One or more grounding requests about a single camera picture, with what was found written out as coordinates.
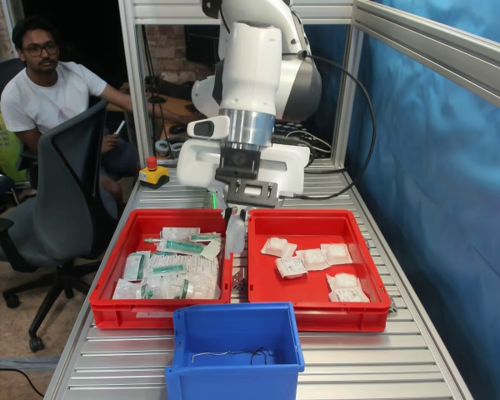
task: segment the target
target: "man's hair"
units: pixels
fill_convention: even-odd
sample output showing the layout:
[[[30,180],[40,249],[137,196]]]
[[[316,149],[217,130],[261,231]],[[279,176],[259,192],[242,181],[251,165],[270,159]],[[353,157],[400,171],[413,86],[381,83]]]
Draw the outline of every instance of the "man's hair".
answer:
[[[34,16],[21,19],[17,22],[17,25],[15,25],[12,34],[12,40],[15,48],[23,48],[24,35],[28,31],[34,31],[35,29],[42,29],[43,31],[51,33],[53,40],[56,43],[59,43],[58,30],[43,17]]]

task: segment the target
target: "blue plastic bin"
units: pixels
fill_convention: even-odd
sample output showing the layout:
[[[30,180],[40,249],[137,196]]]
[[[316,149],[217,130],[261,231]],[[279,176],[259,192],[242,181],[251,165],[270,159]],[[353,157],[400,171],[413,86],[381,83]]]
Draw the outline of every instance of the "blue plastic bin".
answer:
[[[165,368],[169,400],[296,397],[304,361],[290,302],[192,306],[173,318],[174,359]],[[225,352],[231,353],[196,356]]]

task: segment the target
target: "chair base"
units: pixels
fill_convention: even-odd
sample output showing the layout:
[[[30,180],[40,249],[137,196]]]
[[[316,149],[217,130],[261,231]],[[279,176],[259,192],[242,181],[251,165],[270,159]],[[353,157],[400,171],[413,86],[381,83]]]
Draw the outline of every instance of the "chair base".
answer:
[[[43,275],[35,281],[12,287],[2,293],[7,306],[9,308],[16,308],[20,305],[17,293],[50,286],[50,290],[37,310],[37,314],[28,330],[30,335],[29,345],[32,352],[35,353],[44,348],[43,341],[37,336],[37,330],[41,327],[44,318],[48,315],[50,308],[52,308],[52,305],[56,302],[61,292],[64,291],[67,298],[73,298],[73,289],[87,295],[90,286],[81,280],[80,277],[96,272],[99,267],[100,262],[84,264],[78,267],[74,267],[72,262],[67,262],[61,267],[56,267],[53,273]]]

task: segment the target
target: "brick wall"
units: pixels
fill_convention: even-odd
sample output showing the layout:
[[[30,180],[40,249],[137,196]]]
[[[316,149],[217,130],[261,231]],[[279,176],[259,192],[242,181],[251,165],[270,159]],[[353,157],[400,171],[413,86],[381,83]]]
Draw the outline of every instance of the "brick wall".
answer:
[[[210,67],[187,61],[183,25],[148,25],[147,38],[156,76],[184,83],[213,75]]]
[[[9,37],[8,26],[6,25],[6,18],[2,9],[2,2],[0,0],[0,61],[6,61],[15,58],[11,38]]]

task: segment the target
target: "man's arm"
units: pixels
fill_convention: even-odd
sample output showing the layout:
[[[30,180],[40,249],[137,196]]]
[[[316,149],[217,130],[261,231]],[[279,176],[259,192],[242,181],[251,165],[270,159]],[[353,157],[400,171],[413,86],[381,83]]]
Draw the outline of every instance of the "man's arm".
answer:
[[[35,127],[28,131],[15,132],[17,137],[27,145],[27,147],[32,151],[33,154],[38,154],[39,149],[39,139],[41,138],[41,133]]]
[[[103,89],[103,92],[100,95],[100,97],[117,107],[123,108],[129,113],[133,113],[132,97],[129,94],[117,90],[111,85],[107,85],[106,88]],[[152,104],[148,103],[147,105],[149,106],[147,107],[148,115],[152,116]],[[160,119],[162,118],[161,111],[159,110],[158,105],[154,107],[154,113],[155,113],[154,116],[155,118],[160,118]],[[193,118],[193,116],[183,116],[176,114],[175,112],[167,110],[166,108],[163,109],[163,115],[166,119],[171,119],[183,125],[187,125],[188,123],[196,119]]]

